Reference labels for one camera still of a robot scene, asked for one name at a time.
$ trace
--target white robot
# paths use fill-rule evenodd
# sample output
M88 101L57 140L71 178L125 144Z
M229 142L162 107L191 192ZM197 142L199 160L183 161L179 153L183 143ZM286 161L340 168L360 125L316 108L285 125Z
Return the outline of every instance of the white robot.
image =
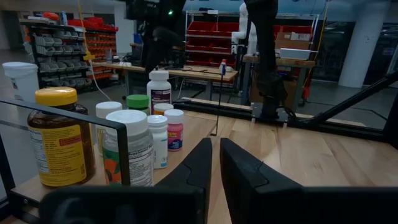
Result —
M239 7L239 32L232 32L232 52L238 52L238 43L239 39L246 38L246 30L248 28L248 10L246 9L246 3L243 3ZM248 52L246 55L253 55L257 53L257 32L256 26L251 23L250 34L249 34L249 43L248 43Z

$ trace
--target brown supplement jar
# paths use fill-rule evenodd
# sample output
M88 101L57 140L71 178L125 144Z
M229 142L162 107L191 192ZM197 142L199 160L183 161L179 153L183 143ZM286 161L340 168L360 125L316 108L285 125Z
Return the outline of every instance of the brown supplement jar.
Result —
M35 92L37 104L88 114L77 104L74 88L53 87ZM43 111L27 119L40 181L49 187L82 184L95 173L90 124Z

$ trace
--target medicine bottle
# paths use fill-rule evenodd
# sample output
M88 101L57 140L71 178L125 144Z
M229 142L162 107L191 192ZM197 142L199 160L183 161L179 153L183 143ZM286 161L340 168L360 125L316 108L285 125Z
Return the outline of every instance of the medicine bottle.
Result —
M154 137L154 168L165 168L167 167L167 118L162 115L150 115L148 125Z
M106 119L126 125L130 184L132 186L153 186L153 137L148 129L147 115L138 110L120 110L108 114ZM119 185L122 180L118 135L115 129L106 128L103 148L106 183L108 185Z
M170 152L179 151L182 148L183 118L182 110L167 110L164 115L167 117L168 146Z
M98 103L95 106L95 113L97 115L97 117L99 118L103 118L105 119L106 115L114 112L114 111L118 111L122 109L122 104L119 102L113 102L113 101L109 101L109 102L102 102L102 103ZM105 137L105 131L106 128L104 126L101 125L95 125L95 131L96 131L96 135L97 135L97 142L98 142L98 151L99 154L102 156L102 143Z
M150 115L148 108L149 97L147 95L129 95L126 98L126 104L130 110L139 110L147 115Z
M35 92L37 104L81 114L74 88L53 87ZM42 184L61 187L82 184L95 173L90 124L43 111L32 111L27 119Z
M154 106L154 114L164 115L164 111L174 109L170 103L158 103Z
M154 114L155 104L172 102L172 86L167 81L169 79L168 71L151 71L149 78L147 95L149 96L150 113Z

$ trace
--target wooden table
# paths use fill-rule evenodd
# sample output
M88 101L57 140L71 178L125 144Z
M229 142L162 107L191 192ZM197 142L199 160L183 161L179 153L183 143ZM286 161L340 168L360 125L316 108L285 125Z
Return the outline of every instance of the wooden table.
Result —
M224 104L224 106L249 108L232 104ZM174 169L202 136L207 135L214 128L215 115L193 111L186 111L185 115L185 124L187 122L196 124L200 126L200 131L198 133L196 127L189 128L185 125L184 149L169 154L168 168L155 172L156 182ZM350 121L340 122L358 124ZM282 128L223 116L220 117L218 127L218 135L210 136L213 143L213 163L208 223L211 224L231 223L221 180L221 138L230 138L276 171L305 186L375 187L398 185L398 151L383 142L290 127ZM102 173L102 167L98 167L96 180L92 179L90 182L98 181L99 175L102 175L101 184L103 184ZM29 180L34 183L35 187L24 184L15 188L14 191L40 200L44 194L48 193L49 189L43 187L38 181L38 179ZM4 220L3 223L21 222L11 217Z
M103 66L108 68L116 68L122 69L124 71L132 71L132 72L139 72L145 73L145 68L138 67L138 66L129 66L127 64L118 64L118 63L93 63L94 66ZM221 75L219 75L220 71L218 68L213 67L198 67L198 66L184 66L184 70L169 70L170 75L176 75L179 77L184 78L197 78L202 80L207 80L206 85L206 99L210 100L211 95L213 93L213 81L221 81ZM133 94L132 92L132 78L129 78L127 73L124 73L126 77L126 88L128 95ZM231 81L235 78L238 74L238 71L226 72L223 77L223 81Z
M258 59L258 56L245 55L243 57L243 62L258 63L259 59ZM293 100L293 106L292 106L292 110L294 112L296 112L296 109L300 103L300 99L301 99L301 96L303 93L303 84L304 84L305 74L307 74L307 70L309 68L313 68L315 66L315 62L308 61L308 60L294 60L294 59L277 58L276 64L277 64L277 66L300 68L300 74L298 76L297 87L296 87L296 91L294 93L294 100ZM245 69L244 69L244 75L243 75L243 92L242 92L242 98L241 98L242 105L245 105L248 100L249 82L251 81L251 79L250 79L251 76L250 76L249 72L250 72L250 66L246 65Z

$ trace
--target yellow bottle cap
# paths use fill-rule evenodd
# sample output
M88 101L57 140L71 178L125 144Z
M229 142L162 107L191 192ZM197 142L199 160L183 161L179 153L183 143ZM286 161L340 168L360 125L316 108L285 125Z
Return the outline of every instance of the yellow bottle cap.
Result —
M36 90L36 103L45 106L63 106L77 102L77 92L70 87L50 87Z

